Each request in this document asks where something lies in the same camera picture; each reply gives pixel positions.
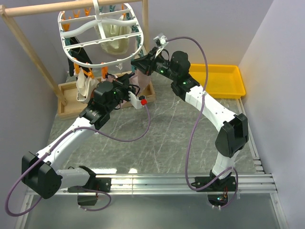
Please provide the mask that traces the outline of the orange clothes peg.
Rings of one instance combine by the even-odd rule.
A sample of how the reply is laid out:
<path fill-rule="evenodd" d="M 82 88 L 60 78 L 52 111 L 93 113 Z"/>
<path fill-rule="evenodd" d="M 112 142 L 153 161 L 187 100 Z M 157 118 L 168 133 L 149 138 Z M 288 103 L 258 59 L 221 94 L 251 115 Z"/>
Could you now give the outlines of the orange clothes peg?
<path fill-rule="evenodd" d="M 108 66 L 104 66 L 101 68 L 102 81 L 106 81 L 108 79 Z"/>

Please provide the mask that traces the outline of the white clip hanger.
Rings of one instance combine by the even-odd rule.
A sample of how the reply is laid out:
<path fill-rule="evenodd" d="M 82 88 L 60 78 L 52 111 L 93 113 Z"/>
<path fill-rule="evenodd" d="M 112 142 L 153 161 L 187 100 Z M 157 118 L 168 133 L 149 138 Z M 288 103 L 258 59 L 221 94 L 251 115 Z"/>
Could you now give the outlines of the white clip hanger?
<path fill-rule="evenodd" d="M 86 14 L 84 17 L 75 17 L 65 19 L 65 12 L 61 11 L 58 15 L 58 26 L 62 47 L 66 56 L 75 64 L 88 68 L 102 68 L 104 66 L 118 65 L 125 61 L 133 59 L 140 53 L 144 53 L 144 33 L 140 27 L 137 17 L 130 4 L 123 3 L 123 9 L 103 13 L 100 11 L 99 3 L 94 0 L 94 15 Z M 80 42 L 74 45 L 66 45 L 65 40 L 70 37 L 76 37 L 85 33 L 87 30 L 95 28 L 98 33 L 98 39 Z M 84 48 L 90 45 L 100 44 L 101 46 L 113 46 L 119 42 L 128 42 L 131 37 L 135 37 L 137 44 L 135 51 L 128 57 L 117 59 L 111 62 L 102 62 L 100 64 L 89 64 L 78 61 L 73 58 L 69 52 L 73 48 Z"/>

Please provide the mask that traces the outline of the pink underwear navy trim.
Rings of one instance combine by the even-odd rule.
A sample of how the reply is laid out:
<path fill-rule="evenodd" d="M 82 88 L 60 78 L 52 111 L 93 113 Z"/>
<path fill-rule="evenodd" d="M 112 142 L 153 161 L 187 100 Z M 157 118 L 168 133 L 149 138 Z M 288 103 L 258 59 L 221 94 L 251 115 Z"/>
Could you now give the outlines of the pink underwear navy trim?
<path fill-rule="evenodd" d="M 111 82 L 114 78 L 123 76 L 125 73 L 132 73 L 132 72 L 128 71 L 128 72 L 114 73 L 114 74 L 108 73 L 108 79 L 106 81 Z M 130 83 L 138 85 L 135 74 L 130 78 Z M 139 92 L 137 96 L 142 96 L 142 95 L 145 96 L 145 98 L 147 99 L 147 102 L 149 102 L 149 103 L 154 102 L 156 100 L 156 94 L 155 94 L 155 90 L 153 88 L 152 81 L 142 92 Z"/>

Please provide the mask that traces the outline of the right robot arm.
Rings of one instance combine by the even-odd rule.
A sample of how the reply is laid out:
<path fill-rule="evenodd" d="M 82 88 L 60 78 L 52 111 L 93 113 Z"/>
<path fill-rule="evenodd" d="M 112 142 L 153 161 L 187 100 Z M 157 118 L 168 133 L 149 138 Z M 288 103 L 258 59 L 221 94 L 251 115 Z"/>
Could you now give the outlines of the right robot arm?
<path fill-rule="evenodd" d="M 216 128 L 218 135 L 215 147 L 218 151 L 215 165 L 210 171 L 210 180 L 202 187 L 188 183 L 194 191 L 211 188 L 222 190 L 234 170 L 239 152 L 248 142 L 248 119 L 244 114 L 236 114 L 212 98 L 189 73 L 191 64 L 188 54 L 175 51 L 169 60 L 154 47 L 148 54 L 131 61 L 131 65 L 141 73 L 150 76 L 158 73 L 172 81 L 171 88 L 176 96 L 200 111 Z"/>

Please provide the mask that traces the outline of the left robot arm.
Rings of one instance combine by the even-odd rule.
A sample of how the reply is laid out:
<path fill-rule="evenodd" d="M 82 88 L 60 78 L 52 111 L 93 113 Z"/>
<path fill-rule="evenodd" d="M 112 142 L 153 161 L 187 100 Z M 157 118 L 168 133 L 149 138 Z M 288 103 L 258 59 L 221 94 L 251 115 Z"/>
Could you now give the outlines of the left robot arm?
<path fill-rule="evenodd" d="M 85 166 L 63 170 L 62 164 L 82 143 L 99 131 L 110 119 L 110 114 L 123 101 L 129 101 L 136 88 L 130 84 L 132 73 L 111 82 L 97 84 L 93 96 L 74 123 L 54 142 L 37 153 L 26 153 L 21 161 L 23 184 L 42 198 L 52 197 L 59 189 L 81 187 L 90 192 L 96 187 L 96 174 Z"/>

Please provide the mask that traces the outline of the white cream underwear left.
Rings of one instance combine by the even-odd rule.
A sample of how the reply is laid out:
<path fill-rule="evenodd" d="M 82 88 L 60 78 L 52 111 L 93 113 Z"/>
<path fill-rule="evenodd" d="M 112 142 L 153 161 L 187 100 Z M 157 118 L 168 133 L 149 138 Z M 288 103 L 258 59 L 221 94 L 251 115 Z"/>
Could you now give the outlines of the white cream underwear left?
<path fill-rule="evenodd" d="M 91 99 L 91 94 L 93 90 L 97 87 L 99 81 L 96 78 L 91 78 L 85 76 L 82 68 L 80 68 L 80 72 L 77 77 L 76 87 L 77 94 L 76 100 L 78 102 L 87 104 Z"/>

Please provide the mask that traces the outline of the black underwear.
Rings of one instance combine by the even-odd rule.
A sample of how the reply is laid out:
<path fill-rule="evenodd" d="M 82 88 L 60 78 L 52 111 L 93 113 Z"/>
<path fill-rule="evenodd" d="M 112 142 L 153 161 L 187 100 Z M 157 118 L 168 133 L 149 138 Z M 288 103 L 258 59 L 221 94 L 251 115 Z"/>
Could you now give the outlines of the black underwear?
<path fill-rule="evenodd" d="M 65 43 L 66 43 L 66 45 L 74 45 L 74 44 L 78 44 L 79 41 L 76 37 L 70 37 L 65 40 Z M 73 48 L 69 52 L 69 54 L 80 62 L 92 64 L 92 61 L 90 60 L 90 58 L 89 58 L 88 54 L 86 53 L 86 51 L 84 50 L 84 48 L 80 48 L 80 47 Z M 68 65 L 69 65 L 69 75 L 70 75 L 70 77 L 72 77 L 72 76 L 74 76 L 74 64 L 70 59 L 68 59 Z"/>

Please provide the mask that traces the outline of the wooden drying rack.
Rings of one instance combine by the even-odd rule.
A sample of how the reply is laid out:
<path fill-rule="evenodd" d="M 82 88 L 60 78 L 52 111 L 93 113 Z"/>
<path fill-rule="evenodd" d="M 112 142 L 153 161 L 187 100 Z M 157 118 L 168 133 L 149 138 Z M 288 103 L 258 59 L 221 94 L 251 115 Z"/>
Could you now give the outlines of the wooden drying rack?
<path fill-rule="evenodd" d="M 16 23 L 15 17 L 58 12 L 60 39 L 66 56 L 74 63 L 75 67 L 83 66 L 89 69 L 98 69 L 130 62 L 131 59 L 136 58 L 141 52 L 145 52 L 149 48 L 148 1 L 143 0 L 141 3 L 142 23 L 139 23 L 130 6 L 130 0 L 75 0 L 15 8 L 6 8 L 4 5 L 1 5 L 0 15 L 57 96 L 58 116 L 68 118 L 77 116 L 85 107 L 84 104 L 78 102 L 75 98 L 77 91 L 76 83 L 63 83 L 59 85 L 55 83 L 45 65 L 34 51 L 31 43 Z M 107 37 L 103 29 L 103 25 L 106 24 L 122 27 L 135 26 L 137 31 Z M 70 45 L 66 43 L 69 38 L 77 37 L 94 27 L 98 27 L 99 29 L 101 35 L 99 39 Z M 88 62 L 78 61 L 71 55 L 73 49 L 85 48 L 90 45 L 100 45 L 105 42 L 114 42 L 132 37 L 140 38 L 140 42 L 135 45 L 134 52 L 125 58 L 111 62 L 102 61 L 99 64 L 90 64 Z"/>

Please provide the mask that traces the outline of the yellow plastic tray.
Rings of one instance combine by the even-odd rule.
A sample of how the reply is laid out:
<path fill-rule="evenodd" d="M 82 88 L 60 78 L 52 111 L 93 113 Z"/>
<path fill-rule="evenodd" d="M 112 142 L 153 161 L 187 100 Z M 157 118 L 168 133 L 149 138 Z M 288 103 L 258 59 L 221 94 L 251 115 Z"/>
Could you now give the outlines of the yellow plastic tray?
<path fill-rule="evenodd" d="M 205 82 L 208 70 L 206 91 L 214 98 L 240 99 L 246 95 L 240 70 L 236 65 L 191 64 L 190 75 L 201 85 Z"/>

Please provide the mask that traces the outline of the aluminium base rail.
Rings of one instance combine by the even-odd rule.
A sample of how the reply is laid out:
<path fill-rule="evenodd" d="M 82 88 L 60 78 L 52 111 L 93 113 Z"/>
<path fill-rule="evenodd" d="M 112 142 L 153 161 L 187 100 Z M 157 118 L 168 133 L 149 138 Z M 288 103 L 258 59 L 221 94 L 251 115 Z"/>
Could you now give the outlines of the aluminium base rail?
<path fill-rule="evenodd" d="M 193 191 L 181 174 L 98 175 L 108 195 L 96 212 L 77 207 L 94 193 L 59 190 L 17 219 L 18 229 L 286 229 L 270 174 L 231 175 L 218 188 Z"/>

